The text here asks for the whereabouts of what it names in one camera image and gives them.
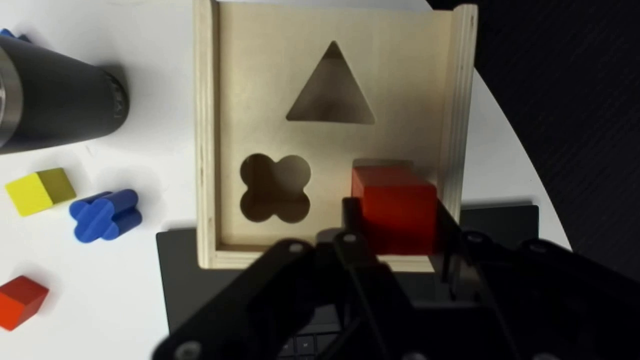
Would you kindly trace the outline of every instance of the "yellow block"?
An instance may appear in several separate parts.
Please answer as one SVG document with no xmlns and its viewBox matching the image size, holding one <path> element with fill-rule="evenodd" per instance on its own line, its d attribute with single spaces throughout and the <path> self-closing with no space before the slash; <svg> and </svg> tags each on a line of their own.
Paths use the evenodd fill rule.
<svg viewBox="0 0 640 360">
<path fill-rule="evenodd" d="M 75 199 L 75 191 L 62 168 L 27 174 L 3 189 L 19 216 L 30 216 Z"/>
</svg>

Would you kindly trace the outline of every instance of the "blue cross-shaped block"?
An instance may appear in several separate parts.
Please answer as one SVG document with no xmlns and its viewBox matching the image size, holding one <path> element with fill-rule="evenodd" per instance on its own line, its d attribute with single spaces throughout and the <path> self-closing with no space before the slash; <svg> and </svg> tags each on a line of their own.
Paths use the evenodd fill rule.
<svg viewBox="0 0 640 360">
<path fill-rule="evenodd" d="M 70 207 L 70 215 L 78 222 L 74 234 L 83 244 L 97 238 L 116 240 L 141 222 L 136 207 L 137 194 L 134 191 L 101 192 L 78 201 Z"/>
</svg>

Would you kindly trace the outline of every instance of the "wooden box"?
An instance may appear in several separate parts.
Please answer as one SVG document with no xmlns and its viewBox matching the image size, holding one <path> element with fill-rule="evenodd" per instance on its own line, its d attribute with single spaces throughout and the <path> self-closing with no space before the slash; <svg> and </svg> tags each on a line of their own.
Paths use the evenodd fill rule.
<svg viewBox="0 0 640 360">
<path fill-rule="evenodd" d="M 200 266 L 244 268 L 279 238 L 338 229 L 357 163 L 409 165 L 457 216 L 475 19 L 197 0 Z"/>
</svg>

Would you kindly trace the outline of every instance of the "white table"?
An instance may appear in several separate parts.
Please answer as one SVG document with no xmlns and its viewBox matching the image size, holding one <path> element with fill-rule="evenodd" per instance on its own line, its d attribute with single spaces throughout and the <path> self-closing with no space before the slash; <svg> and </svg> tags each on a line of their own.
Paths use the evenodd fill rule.
<svg viewBox="0 0 640 360">
<path fill-rule="evenodd" d="M 0 192 L 0 285 L 30 275 L 52 291 L 36 318 L 0 331 L 1 360 L 141 360 L 166 336 L 153 236 L 195 222 L 192 16 L 188 0 L 1 0 L 0 27 L 72 58 L 124 68 L 132 112 L 108 139 L 0 156 L 0 185 L 62 167 L 80 196 L 136 189 L 143 215 L 124 238 L 86 246 L 72 236 L 67 204 L 19 218 Z M 514 199 L 534 199 L 542 236 L 566 244 L 520 143 L 478 81 L 464 201 Z"/>
</svg>

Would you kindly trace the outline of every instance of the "red block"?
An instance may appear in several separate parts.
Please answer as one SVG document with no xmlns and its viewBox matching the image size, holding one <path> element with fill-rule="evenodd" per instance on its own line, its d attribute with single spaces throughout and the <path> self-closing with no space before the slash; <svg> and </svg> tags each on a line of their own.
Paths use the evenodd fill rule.
<svg viewBox="0 0 640 360">
<path fill-rule="evenodd" d="M 45 294 L 48 288 L 26 276 L 0 286 L 0 327 L 6 331 L 17 328 L 39 311 Z"/>
<path fill-rule="evenodd" d="M 359 199 L 362 230 L 375 255 L 436 250 L 436 189 L 407 168 L 354 168 L 351 196 Z"/>
</svg>

